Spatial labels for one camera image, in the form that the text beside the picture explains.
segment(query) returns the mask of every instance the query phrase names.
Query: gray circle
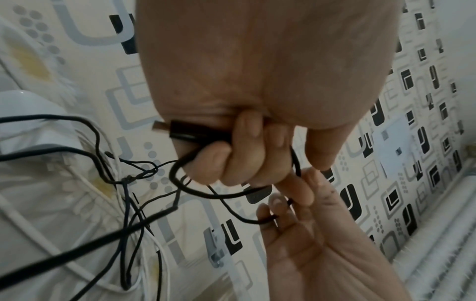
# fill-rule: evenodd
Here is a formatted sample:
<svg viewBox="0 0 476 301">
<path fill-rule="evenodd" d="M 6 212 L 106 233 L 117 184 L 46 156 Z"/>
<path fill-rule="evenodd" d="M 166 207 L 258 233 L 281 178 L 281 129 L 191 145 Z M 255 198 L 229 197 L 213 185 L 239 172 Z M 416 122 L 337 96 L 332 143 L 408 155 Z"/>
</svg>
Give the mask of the gray circle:
<svg viewBox="0 0 476 301">
<path fill-rule="evenodd" d="M 62 57 L 56 57 L 56 60 L 62 65 L 66 64 L 66 61 Z"/>
<path fill-rule="evenodd" d="M 44 35 L 41 36 L 41 39 L 45 41 L 46 43 L 51 43 L 55 39 L 53 38 L 52 35 L 45 33 Z"/>
<path fill-rule="evenodd" d="M 38 29 L 39 31 L 47 31 L 48 30 L 48 25 L 46 25 L 43 22 L 40 22 L 40 23 L 36 24 L 36 29 Z"/>
<path fill-rule="evenodd" d="M 48 46 L 48 51 L 51 52 L 52 54 L 54 55 L 57 55 L 58 53 L 60 53 L 60 49 L 54 45 L 49 45 Z"/>
<path fill-rule="evenodd" d="M 28 18 L 20 18 L 20 24 L 25 27 L 30 27 L 33 25 L 33 21 Z"/>
<path fill-rule="evenodd" d="M 27 33 L 27 35 L 29 35 L 33 39 L 38 38 L 38 33 L 36 32 L 36 30 L 28 29 L 28 30 L 26 30 L 26 33 Z"/>
<path fill-rule="evenodd" d="M 16 14 L 19 14 L 19 15 L 24 15 L 26 14 L 26 8 L 22 7 L 21 5 L 15 5 L 13 7 L 13 11 L 16 13 Z"/>
<path fill-rule="evenodd" d="M 43 16 L 41 15 L 41 13 L 39 11 L 36 11 L 36 10 L 32 10 L 30 12 L 30 17 L 32 17 L 33 19 L 35 20 L 39 20 L 41 19 Z"/>
</svg>

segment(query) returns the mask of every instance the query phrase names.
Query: white device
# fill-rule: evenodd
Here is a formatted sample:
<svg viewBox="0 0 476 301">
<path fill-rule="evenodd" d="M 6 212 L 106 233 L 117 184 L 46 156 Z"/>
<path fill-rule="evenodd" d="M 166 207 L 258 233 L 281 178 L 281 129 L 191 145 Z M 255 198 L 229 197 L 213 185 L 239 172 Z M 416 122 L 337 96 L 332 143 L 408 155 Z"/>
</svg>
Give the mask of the white device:
<svg viewBox="0 0 476 301">
<path fill-rule="evenodd" d="M 36 114 L 68 115 L 64 108 L 33 92 L 0 92 L 0 118 Z M 3 155 L 58 146 L 83 149 L 71 121 L 30 120 L 0 123 L 0 153 Z"/>
</svg>

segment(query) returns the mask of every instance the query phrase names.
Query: hand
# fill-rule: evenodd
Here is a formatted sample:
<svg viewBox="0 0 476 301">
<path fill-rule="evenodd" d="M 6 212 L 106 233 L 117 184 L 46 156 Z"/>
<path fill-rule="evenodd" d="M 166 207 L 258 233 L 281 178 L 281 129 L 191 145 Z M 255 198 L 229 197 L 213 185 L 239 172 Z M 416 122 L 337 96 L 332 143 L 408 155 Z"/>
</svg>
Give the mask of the hand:
<svg viewBox="0 0 476 301">
<path fill-rule="evenodd" d="M 261 226 L 266 248 L 269 294 L 281 300 L 411 301 L 391 265 L 352 219 L 335 189 L 314 169 L 303 179 L 315 193 L 310 207 L 281 196 L 261 204 L 259 219 L 271 211 L 276 223 Z"/>
<path fill-rule="evenodd" d="M 138 0 L 137 44 L 160 115 L 233 133 L 233 145 L 209 145 L 187 174 L 282 182 L 296 125 L 308 128 L 308 160 L 328 169 L 378 97 L 400 13 L 400 0 Z M 179 156 L 196 147 L 174 144 Z"/>
</svg>

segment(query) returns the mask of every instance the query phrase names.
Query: pinky finger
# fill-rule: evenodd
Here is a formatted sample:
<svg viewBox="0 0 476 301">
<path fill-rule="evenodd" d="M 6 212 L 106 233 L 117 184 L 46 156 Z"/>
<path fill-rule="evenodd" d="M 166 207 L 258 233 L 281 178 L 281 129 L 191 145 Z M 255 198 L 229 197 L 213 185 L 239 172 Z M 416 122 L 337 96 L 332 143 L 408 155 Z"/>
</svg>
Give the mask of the pinky finger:
<svg viewBox="0 0 476 301">
<path fill-rule="evenodd" d="M 256 217 L 258 220 L 262 220 L 271 216 L 269 207 L 267 204 L 261 204 L 256 210 Z M 261 230 L 261 236 L 263 237 L 264 247 L 267 248 L 272 242 L 274 242 L 280 235 L 278 227 L 274 221 L 271 221 L 264 225 L 259 225 Z"/>
</svg>

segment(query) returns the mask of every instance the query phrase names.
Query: patterned wallpaper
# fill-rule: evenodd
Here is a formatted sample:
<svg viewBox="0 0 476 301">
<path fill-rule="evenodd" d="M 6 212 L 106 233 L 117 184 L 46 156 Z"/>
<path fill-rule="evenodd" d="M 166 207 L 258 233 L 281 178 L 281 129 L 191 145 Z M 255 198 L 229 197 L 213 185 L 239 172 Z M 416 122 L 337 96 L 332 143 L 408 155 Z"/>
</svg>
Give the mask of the patterned wallpaper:
<svg viewBox="0 0 476 301">
<path fill-rule="evenodd" d="M 157 116 L 134 43 L 134 2 L 127 0 L 18 0 L 1 3 L 4 17 L 23 28 L 69 69 L 84 88 L 99 121 L 111 133 L 124 159 L 165 162 L 174 158 L 166 136 L 152 133 Z M 375 105 L 360 121 L 324 174 L 340 192 L 356 223 L 390 259 L 417 229 L 422 214 L 462 168 L 464 131 L 458 118 L 458 90 L 448 70 L 444 41 L 432 0 L 402 7 L 395 60 Z M 416 141 L 413 160 L 388 179 L 375 156 L 372 133 L 392 118 L 404 116 Z M 302 129 L 294 148 L 303 166 Z M 148 199 L 174 188 L 168 169 L 133 185 Z M 238 191 L 241 187 L 220 192 Z M 254 211 L 272 190 L 230 200 L 243 216 Z M 172 200 L 156 202 L 154 212 Z M 220 203 L 184 195 L 180 209 L 153 225 L 172 270 L 172 289 L 182 299 L 214 300 L 234 284 L 240 298 L 268 298 L 266 257 L 259 228 L 237 221 Z M 208 239 L 222 229 L 231 261 L 213 260 L 219 246 Z M 207 271 L 210 279 L 200 275 Z"/>
</svg>

